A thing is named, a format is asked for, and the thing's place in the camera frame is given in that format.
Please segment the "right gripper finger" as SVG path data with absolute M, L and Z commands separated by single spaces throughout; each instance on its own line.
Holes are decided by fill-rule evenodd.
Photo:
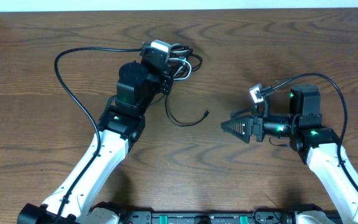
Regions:
M 235 110 L 235 111 L 231 112 L 230 117 L 231 118 L 237 118 L 240 115 L 245 114 L 245 113 L 253 114 L 253 113 L 255 113 L 257 111 L 257 108 L 258 108 L 258 106 L 252 106 L 252 107 L 247 108 L 247 109 Z
M 239 118 L 230 119 L 221 123 L 221 129 L 224 132 L 232 134 L 239 138 L 245 143 L 249 143 L 252 135 L 251 127 L 253 126 L 254 120 L 251 116 L 242 116 Z

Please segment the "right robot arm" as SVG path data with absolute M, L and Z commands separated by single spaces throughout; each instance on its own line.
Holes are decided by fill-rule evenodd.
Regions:
M 322 125 L 321 95 L 314 85 L 295 85 L 290 90 L 286 115 L 257 107 L 235 112 L 221 129 L 245 143 L 255 136 L 288 138 L 289 146 L 318 177 L 343 223 L 358 223 L 358 173 L 351 164 L 341 137 Z

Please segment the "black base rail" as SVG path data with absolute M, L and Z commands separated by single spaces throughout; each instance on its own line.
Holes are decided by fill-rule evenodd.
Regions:
M 123 224 L 319 224 L 341 223 L 336 213 L 322 211 L 279 211 L 256 209 L 253 212 L 150 212 L 131 211 L 122 216 Z

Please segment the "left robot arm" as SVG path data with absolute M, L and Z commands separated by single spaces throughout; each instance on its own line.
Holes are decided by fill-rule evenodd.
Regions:
M 18 223 L 84 223 L 111 172 L 139 140 L 154 96 L 167 93 L 172 84 L 172 69 L 167 64 L 142 60 L 123 65 L 117 94 L 108 100 L 88 150 L 40 206 L 25 205 Z

